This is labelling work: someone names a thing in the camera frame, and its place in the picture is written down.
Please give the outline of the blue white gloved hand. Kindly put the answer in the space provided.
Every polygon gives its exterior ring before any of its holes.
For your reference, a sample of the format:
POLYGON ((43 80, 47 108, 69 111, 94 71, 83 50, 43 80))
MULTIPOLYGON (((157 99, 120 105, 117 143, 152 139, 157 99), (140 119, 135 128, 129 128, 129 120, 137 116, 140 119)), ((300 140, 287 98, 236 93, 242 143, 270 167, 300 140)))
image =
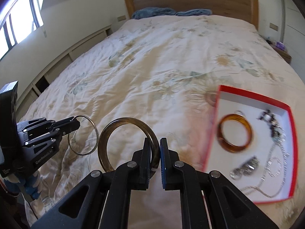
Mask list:
POLYGON ((5 185, 6 189, 13 194, 26 193, 32 200, 37 200, 42 191, 42 182, 39 171, 35 171, 32 175, 21 178, 14 174, 7 177, 2 177, 1 181, 5 185))

